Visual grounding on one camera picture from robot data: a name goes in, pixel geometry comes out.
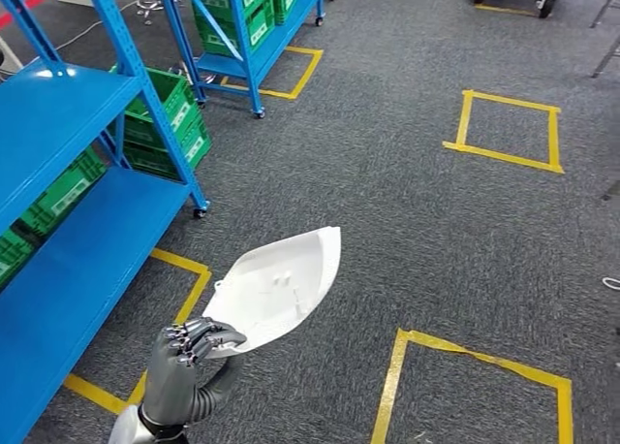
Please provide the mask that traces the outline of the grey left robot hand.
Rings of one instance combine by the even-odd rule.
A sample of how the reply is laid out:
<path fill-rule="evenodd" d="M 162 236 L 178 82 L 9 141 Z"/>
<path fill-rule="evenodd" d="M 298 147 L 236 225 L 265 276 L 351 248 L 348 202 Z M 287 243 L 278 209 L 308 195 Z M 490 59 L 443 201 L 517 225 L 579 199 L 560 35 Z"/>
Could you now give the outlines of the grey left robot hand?
<path fill-rule="evenodd" d="M 162 329 L 147 367 L 141 410 L 149 422 L 162 427 L 197 423 L 228 400 L 243 367 L 232 356 L 208 382 L 197 383 L 197 364 L 216 347 L 247 340 L 229 324 L 197 318 Z"/>

